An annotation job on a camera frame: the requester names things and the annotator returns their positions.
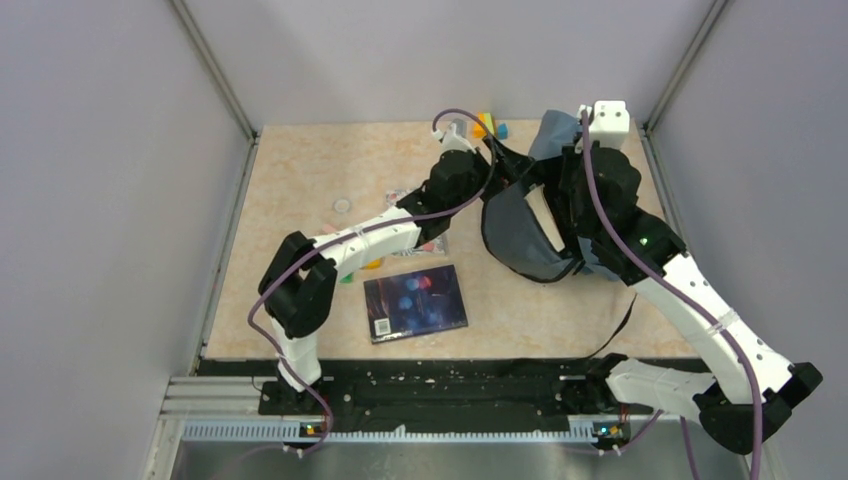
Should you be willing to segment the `blue student backpack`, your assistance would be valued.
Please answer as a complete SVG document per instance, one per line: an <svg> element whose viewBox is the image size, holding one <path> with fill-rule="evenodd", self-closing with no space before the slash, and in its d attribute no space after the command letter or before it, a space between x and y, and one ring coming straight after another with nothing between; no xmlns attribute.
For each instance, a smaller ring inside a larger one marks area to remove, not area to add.
<svg viewBox="0 0 848 480"><path fill-rule="evenodd" d="M537 160L559 156L580 133L576 117L559 110L544 113L526 155ZM526 184L507 188L483 199L481 236L487 251L519 276L551 284L573 274L600 275L619 283L620 277L602 266L589 242L557 226L543 198L543 187L531 173Z"/></svg>

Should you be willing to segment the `floral notebook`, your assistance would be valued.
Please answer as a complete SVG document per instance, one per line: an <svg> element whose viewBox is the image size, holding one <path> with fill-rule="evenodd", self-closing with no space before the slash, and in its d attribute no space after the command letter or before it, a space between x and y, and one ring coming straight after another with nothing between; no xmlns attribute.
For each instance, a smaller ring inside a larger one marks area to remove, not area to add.
<svg viewBox="0 0 848 480"><path fill-rule="evenodd" d="M389 207L394 206L400 199L413 191L412 188L391 189L385 192L385 201ZM427 243L392 254L393 257L413 257L420 255L446 255L448 253L447 234L443 233Z"/></svg>

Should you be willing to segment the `dark book underneath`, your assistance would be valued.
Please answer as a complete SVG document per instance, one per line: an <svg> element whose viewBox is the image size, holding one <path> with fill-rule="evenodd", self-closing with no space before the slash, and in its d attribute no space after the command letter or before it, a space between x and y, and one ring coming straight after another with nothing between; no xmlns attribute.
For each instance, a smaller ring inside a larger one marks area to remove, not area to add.
<svg viewBox="0 0 848 480"><path fill-rule="evenodd" d="M367 280L363 287L373 344L469 325L453 265Z"/></svg>

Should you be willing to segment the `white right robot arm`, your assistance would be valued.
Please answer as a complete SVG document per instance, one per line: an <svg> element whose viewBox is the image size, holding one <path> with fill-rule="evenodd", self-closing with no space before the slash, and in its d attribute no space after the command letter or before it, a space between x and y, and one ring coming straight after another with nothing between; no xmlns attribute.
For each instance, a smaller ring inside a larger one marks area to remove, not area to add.
<svg viewBox="0 0 848 480"><path fill-rule="evenodd" d="M725 449L758 452L821 384L811 363L770 348L717 293L683 240L637 203L640 173L621 151L566 146L542 161L545 198L576 266L632 288L686 338L703 373L610 354L590 371L589 404L639 404L698 423Z"/></svg>

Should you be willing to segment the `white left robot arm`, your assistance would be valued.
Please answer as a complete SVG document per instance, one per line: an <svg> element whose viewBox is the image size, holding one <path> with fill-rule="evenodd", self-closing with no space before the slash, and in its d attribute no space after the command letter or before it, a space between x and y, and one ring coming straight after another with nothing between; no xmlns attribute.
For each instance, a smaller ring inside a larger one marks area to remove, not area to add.
<svg viewBox="0 0 848 480"><path fill-rule="evenodd" d="M484 144L488 157L475 147L444 148L420 187L370 220L316 237L295 231L284 238L259 282L248 324L259 327L260 310L271 318L274 333L260 333L275 349L285 382L282 398L292 410L308 413L319 404L317 332L329 317L339 280L443 234L454 215L478 199L491 199L532 163L499 140Z"/></svg>

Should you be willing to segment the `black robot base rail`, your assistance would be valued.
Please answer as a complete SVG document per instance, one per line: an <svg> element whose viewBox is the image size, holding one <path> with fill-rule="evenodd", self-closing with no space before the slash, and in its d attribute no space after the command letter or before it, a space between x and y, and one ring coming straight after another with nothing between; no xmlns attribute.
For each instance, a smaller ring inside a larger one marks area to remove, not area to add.
<svg viewBox="0 0 848 480"><path fill-rule="evenodd" d="M590 379L588 360L324 360L314 395L263 384L264 416L325 417L334 433L559 433L579 416L651 415Z"/></svg>

